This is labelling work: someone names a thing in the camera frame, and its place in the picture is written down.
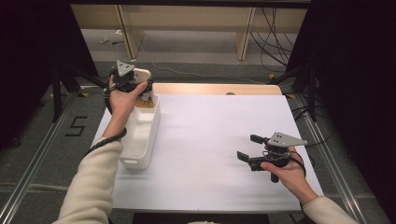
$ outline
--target cream sleeve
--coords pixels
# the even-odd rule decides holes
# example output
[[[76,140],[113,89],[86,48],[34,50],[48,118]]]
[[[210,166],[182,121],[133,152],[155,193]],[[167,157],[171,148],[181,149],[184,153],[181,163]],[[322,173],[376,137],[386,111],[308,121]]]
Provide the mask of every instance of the cream sleeve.
[[[115,141],[97,148],[81,161],[54,223],[108,222],[121,152],[122,144]]]
[[[303,206],[303,210],[317,224],[357,223],[338,204],[324,196],[307,203]]]

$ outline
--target black panel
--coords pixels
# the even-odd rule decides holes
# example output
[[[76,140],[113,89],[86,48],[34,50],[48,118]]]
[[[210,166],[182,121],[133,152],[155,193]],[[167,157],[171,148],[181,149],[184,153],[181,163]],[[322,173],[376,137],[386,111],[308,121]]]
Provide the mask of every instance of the black panel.
[[[347,149],[396,223],[396,16],[392,3],[349,1],[322,46],[319,91]]]
[[[64,81],[75,73],[63,64],[97,76],[91,54],[68,4],[8,1],[0,7],[1,148],[18,137],[39,105],[57,68]]]
[[[208,221],[228,224],[269,224],[265,214],[174,214],[174,213],[135,213],[134,224],[185,224]]]
[[[36,3],[192,7],[326,7],[339,0],[29,0]]]

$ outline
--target person's right hand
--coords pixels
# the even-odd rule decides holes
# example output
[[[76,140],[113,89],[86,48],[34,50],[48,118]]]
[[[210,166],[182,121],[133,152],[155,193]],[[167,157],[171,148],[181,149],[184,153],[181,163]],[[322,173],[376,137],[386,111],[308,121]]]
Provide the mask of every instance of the person's right hand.
[[[113,75],[110,77],[110,85],[113,84]],[[120,134],[134,110],[134,103],[137,96],[147,87],[147,82],[140,83],[131,92],[122,92],[113,90],[110,93],[110,105],[113,113],[111,114],[110,122],[103,133],[103,137],[108,138]]]
[[[296,152],[295,147],[289,147],[290,152]],[[291,156],[301,161],[302,158],[297,153],[291,153]],[[290,161],[288,165],[279,168],[270,162],[263,162],[262,169],[277,175],[282,184],[300,201],[302,205],[316,199],[318,195],[311,189],[304,176],[303,168],[295,161]]]

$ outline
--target white table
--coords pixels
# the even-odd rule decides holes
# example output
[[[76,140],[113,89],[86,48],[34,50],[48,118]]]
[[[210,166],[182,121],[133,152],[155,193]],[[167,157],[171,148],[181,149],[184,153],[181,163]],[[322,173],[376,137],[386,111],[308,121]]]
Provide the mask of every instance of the white table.
[[[301,137],[281,95],[158,94],[161,120],[148,169],[119,164],[114,207],[143,212],[271,213],[299,211],[297,199],[268,172],[251,172],[239,150],[262,155],[251,134]],[[110,119],[104,114],[96,137]],[[307,180],[323,194],[304,147]]]

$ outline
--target white plastic container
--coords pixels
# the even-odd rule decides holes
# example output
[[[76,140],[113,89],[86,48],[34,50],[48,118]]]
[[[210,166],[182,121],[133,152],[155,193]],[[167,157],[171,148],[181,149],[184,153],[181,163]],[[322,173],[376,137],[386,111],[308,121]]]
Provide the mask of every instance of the white plastic container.
[[[153,108],[135,107],[126,124],[128,133],[122,138],[124,150],[120,161],[128,169],[149,167],[155,136],[160,123],[160,99],[153,96]]]

